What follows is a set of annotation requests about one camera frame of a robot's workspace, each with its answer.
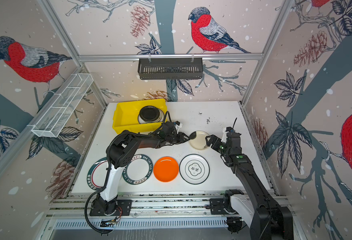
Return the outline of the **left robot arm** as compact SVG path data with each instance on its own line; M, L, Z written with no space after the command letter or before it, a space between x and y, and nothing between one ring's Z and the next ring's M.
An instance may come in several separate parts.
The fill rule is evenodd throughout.
M105 215L111 215L117 208L118 185L124 168L131 162L138 149L159 149L164 146L173 146L186 143L196 138L197 133L190 135L180 132L182 124L165 122L155 131L148 134L137 134L128 130L117 135L106 149L108 168L103 187L96 191L93 201Z

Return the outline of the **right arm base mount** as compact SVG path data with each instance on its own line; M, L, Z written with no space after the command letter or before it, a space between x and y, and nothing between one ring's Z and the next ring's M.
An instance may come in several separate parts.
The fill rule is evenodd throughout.
M232 208L228 198L209 199L208 209L212 215L239 215L239 213Z

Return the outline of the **orange plate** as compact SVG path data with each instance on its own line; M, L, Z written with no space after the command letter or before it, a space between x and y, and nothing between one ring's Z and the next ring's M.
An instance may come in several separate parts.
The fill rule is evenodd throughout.
M163 157L157 160L154 166L155 178L163 183L173 181L179 174L179 164L172 157Z

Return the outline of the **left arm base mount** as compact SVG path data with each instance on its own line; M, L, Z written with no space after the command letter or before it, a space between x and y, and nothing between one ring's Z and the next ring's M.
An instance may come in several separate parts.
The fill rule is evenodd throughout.
M129 216L132 208L132 200L112 200L106 202L103 199L92 201L90 216L107 217L107 216Z

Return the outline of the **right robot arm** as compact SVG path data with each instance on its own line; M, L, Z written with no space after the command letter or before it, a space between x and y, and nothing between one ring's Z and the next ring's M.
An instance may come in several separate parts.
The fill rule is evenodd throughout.
M250 228L252 240L294 239L293 215L289 208L282 207L267 191L258 178L249 157L242 153L241 134L228 127L226 139L215 135L206 137L207 146L220 153L229 167L243 184L250 198L246 201L243 193L232 192L228 205L241 215Z

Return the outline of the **white plate black clover pattern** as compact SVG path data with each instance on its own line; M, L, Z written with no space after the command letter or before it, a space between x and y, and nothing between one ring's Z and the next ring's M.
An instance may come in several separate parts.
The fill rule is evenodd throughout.
M191 154L181 160L179 171L184 181L191 185L200 185L208 179L210 166L204 157Z

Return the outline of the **cream plate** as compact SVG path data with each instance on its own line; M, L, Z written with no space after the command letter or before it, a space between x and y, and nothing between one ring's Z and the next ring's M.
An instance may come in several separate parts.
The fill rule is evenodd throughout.
M159 122L162 122L162 121L164 120L164 118L165 118L164 112L163 112L162 110L160 110L160 113L161 113L161 118L159 119L158 122L155 122L155 123L159 123ZM142 122L142 121L139 121L139 116L138 116L138 122L139 122L139 124L150 124L150 123L144 123L144 122Z
M209 134L204 131L195 132L197 132L197 137L194 140L189 141L190 146L196 150L205 150L206 148L208 148L208 146L206 145L205 137Z

